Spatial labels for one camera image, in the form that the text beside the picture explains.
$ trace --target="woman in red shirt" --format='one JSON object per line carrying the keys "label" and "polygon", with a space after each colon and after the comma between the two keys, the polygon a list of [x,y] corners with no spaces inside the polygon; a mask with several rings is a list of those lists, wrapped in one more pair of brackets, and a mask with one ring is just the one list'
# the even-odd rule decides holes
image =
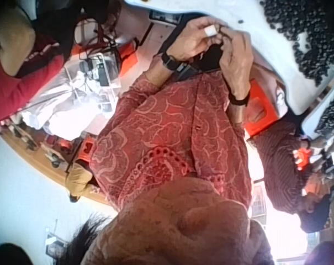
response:
{"label": "woman in red shirt", "polygon": [[104,22],[108,3],[75,0],[32,22],[20,7],[0,4],[0,121],[24,107],[70,58],[81,8]]}

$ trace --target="white object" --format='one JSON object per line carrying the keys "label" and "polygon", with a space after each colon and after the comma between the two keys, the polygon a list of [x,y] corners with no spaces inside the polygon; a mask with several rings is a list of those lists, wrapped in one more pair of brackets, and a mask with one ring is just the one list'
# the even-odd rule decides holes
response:
{"label": "white object", "polygon": [[207,37],[213,37],[217,35],[217,30],[215,25],[208,26],[204,29]]}
{"label": "white object", "polygon": [[334,76],[334,71],[323,77],[319,87],[314,80],[299,72],[293,53],[293,42],[283,34],[272,30],[264,16],[259,0],[125,0],[126,3],[166,13],[203,13],[212,15],[236,30],[250,33],[253,47],[268,61],[284,81],[289,106],[297,115],[303,113],[325,89]]}
{"label": "white object", "polygon": [[330,92],[328,92],[320,104],[316,106],[316,108],[302,122],[301,128],[303,129],[303,132],[311,139],[315,139],[319,136],[319,134],[315,132],[315,129],[320,121],[320,117],[333,99],[334,87],[331,88]]}

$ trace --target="black beads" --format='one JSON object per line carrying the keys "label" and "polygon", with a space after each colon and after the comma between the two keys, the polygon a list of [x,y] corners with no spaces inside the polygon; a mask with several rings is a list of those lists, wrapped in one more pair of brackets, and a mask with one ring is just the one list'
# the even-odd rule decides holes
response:
{"label": "black beads", "polygon": [[[293,41],[298,69],[318,86],[334,64],[334,30],[327,19],[323,0],[262,0],[266,21],[271,29]],[[306,53],[300,50],[299,35],[306,34]]]}

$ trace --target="red patterned blouse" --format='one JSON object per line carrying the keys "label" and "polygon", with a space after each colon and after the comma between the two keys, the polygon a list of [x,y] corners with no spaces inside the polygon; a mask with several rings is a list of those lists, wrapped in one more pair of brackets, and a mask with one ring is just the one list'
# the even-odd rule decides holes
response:
{"label": "red patterned blouse", "polygon": [[90,167],[108,202],[120,210],[142,192],[194,173],[248,208],[244,130],[231,123],[228,104],[219,71],[162,88],[142,74],[119,99],[93,150]]}

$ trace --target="black bracelet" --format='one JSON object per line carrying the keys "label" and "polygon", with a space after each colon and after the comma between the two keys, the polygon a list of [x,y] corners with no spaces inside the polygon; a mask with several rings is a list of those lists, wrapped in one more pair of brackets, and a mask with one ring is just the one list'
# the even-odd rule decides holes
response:
{"label": "black bracelet", "polygon": [[248,106],[248,102],[249,102],[249,99],[250,99],[250,91],[249,91],[248,95],[242,100],[237,100],[231,92],[229,92],[228,97],[229,97],[229,101],[231,102],[232,105]]}

